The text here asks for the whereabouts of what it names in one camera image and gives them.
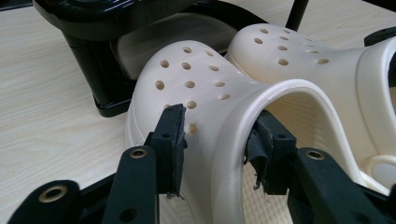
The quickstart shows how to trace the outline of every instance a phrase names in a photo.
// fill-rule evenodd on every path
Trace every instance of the white clog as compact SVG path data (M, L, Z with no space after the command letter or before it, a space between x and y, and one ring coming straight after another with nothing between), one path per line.
M182 41L157 52L140 75L126 122L128 147L142 145L163 109L187 107L182 199L160 199L162 223L291 222L286 198L253 190L243 165L250 130L265 109L298 140L329 152L357 183L361 173L335 110L315 84L268 85L243 75L210 47Z
M195 40L225 52L236 33L233 27L212 17L177 13L122 36L112 46L128 78L138 79L146 62L169 44Z
M318 85L341 119L368 186L388 193L396 183L396 90L388 84L395 51L396 37L369 48L330 49L292 30L256 24L234 37L227 58L262 83L301 78Z

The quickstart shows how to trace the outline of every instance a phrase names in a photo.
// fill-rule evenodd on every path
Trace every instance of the metal grommet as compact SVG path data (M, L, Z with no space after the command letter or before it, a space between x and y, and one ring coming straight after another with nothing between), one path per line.
M44 190L40 196L38 196L38 200L41 203L52 203L59 199L61 199L67 192L67 186L65 185L55 185L50 187L49 189Z
M313 160L318 160L318 161L324 160L323 154L321 154L321 153L318 152L318 151L307 150L307 151L305 152L305 155L306 155L307 157L313 159Z
M134 159L140 159L140 158L145 157L147 154L148 154L148 152L147 152L145 149L143 149L143 148L138 148L138 149L133 150L133 151L129 154L129 156L130 156L131 158L134 158Z

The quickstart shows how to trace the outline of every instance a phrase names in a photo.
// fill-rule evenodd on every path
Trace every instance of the wooden table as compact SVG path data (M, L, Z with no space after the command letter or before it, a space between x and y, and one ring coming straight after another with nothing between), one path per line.
M284 26L291 0L230 0ZM360 0L312 0L300 32L336 48L396 24L396 13ZM61 32L33 7L0 13L0 223L55 179L85 188L116 171L125 114L102 118Z

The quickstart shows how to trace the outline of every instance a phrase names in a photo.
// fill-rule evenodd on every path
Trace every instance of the ventilation hole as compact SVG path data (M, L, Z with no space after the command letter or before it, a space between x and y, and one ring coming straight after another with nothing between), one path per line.
M189 63L182 63L181 66L186 69L186 70L190 70L191 69L191 65Z
M210 68L210 70L215 71L215 72L219 71L219 69L214 65L209 65L209 68Z
M277 48L278 48L279 50L288 50L288 48L286 48L285 46L277 46Z
M260 40L259 38L254 38L254 42L256 42L258 44L262 44L262 40Z
M162 60L162 61L161 61L161 66L162 66L163 68L167 68L167 67L169 67L169 62L166 61L166 60Z
M277 63L279 63L280 65L284 65L284 66L289 64L289 62L286 61L285 59L279 59L279 60L277 60Z
M196 134L198 131L197 126L195 124L189 124L189 133Z
M155 82L155 87L157 88L157 90L163 90L163 88L165 87L165 84L163 84L162 81L156 81Z
M186 53L191 53L191 49L189 47L184 47L183 50Z
M216 82L215 83L215 86L217 86L217 87L223 87L224 85L225 85L224 82Z
M209 55L210 57L213 57L213 53L212 53L212 51L205 50L205 53L206 53L207 55Z
M227 100L228 98L230 98L229 94L223 94L219 97L220 100Z
M317 64L325 64L325 63L328 63L329 62L329 59L318 59L317 60Z
M188 109L194 109L196 106L197 106L197 104L194 101L187 102Z
M260 31L264 34L268 34L268 31L266 29L260 29Z
M195 83L194 83L193 81L186 81L186 83L184 83L184 85L185 85L187 88L194 88Z

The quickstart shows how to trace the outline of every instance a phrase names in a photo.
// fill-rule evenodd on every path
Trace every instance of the white plastic shoe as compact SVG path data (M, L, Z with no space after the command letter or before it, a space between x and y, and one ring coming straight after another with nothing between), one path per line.
M161 197L161 223L291 222L286 197L254 191L254 169L243 165L248 135L264 108L295 135L298 147L326 150L364 185L330 100L311 82L262 84L204 44L177 42L156 53L137 81L128 147L142 145L163 109L175 104L187 107L185 200Z
M234 37L227 58L262 83L302 78L318 85L334 104L368 186L388 193L396 183L396 90L388 84L395 51L396 38L330 49L292 30L256 24Z

